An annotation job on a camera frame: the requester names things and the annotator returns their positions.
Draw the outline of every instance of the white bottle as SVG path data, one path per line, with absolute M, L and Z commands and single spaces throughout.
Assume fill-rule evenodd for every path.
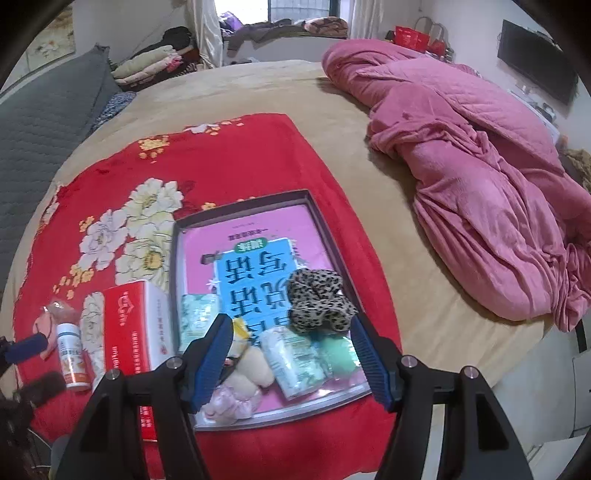
M 61 373 L 66 387 L 72 391 L 90 388 L 90 377 L 82 356 L 80 327 L 73 323 L 60 323 L 57 326 L 57 349 L 60 354 Z

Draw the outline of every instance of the green sponge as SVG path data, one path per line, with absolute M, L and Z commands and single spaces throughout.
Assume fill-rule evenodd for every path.
M 348 377 L 361 365 L 351 339 L 341 335 L 323 335 L 318 353 L 328 377 Z

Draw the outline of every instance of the red and white box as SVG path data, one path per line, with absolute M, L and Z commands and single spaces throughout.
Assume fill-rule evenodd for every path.
M 174 356 L 168 297 L 147 280 L 109 288 L 105 295 L 106 370 L 149 372 Z M 144 440 L 156 440 L 150 407 L 139 408 Z

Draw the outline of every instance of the blue handle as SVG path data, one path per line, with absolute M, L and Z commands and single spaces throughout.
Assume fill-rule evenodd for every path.
M 46 336 L 42 333 L 36 333 L 9 346 L 4 358 L 9 364 L 20 364 L 45 349 L 47 349 Z

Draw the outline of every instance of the white flower pattern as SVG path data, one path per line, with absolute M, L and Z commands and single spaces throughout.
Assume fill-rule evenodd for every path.
M 172 235 L 173 212 L 182 207 L 183 194 L 177 190 L 177 183 L 169 181 L 163 185 L 159 179 L 148 179 L 129 195 L 123 206 L 128 217 L 127 228 L 130 236 L 147 238 L 154 224 L 164 234 Z
M 168 289 L 168 265 L 172 238 L 149 223 L 142 228 L 144 238 L 125 245 L 124 254 L 115 260 L 115 283 L 150 280 L 164 291 Z
M 41 217 L 41 221 L 44 225 L 49 224 L 51 217 L 53 217 L 53 214 L 56 212 L 59 206 L 60 204 L 58 202 L 53 202 L 49 207 L 47 207 L 45 213 L 43 213 L 43 216 Z
M 212 127 L 219 127 L 218 124 L 201 124 L 201 125 L 197 125 L 196 127 L 189 127 L 186 128 L 185 130 L 183 130 L 183 132 L 191 132 L 194 134 L 202 134 L 205 133 L 205 130 L 207 130 L 208 128 L 212 128 Z
M 88 352 L 95 379 L 92 390 L 105 374 L 105 297 L 100 291 L 91 293 L 84 299 L 84 308 L 80 317 L 82 348 Z
M 96 261 L 96 269 L 104 270 L 115 257 L 117 250 L 125 242 L 127 227 L 124 227 L 127 215 L 123 210 L 107 210 L 98 222 L 86 230 L 86 236 L 80 243 L 82 256 L 78 266 L 82 271 L 89 270 Z
M 158 179 L 146 180 L 131 192 L 121 210 L 107 210 L 98 222 L 88 227 L 80 244 L 83 255 L 78 266 L 86 271 L 96 261 L 96 269 L 104 270 L 129 234 L 136 240 L 125 244 L 123 254 L 115 260 L 115 284 L 150 280 L 166 291 L 173 212 L 182 207 L 182 200 L 183 194 L 177 190 L 175 181 L 164 184 Z M 54 211 L 57 205 L 57 202 L 51 205 Z M 105 374 L 104 321 L 105 297 L 101 292 L 94 292 L 85 298 L 80 318 L 82 346 L 89 354 L 95 375 L 93 391 Z

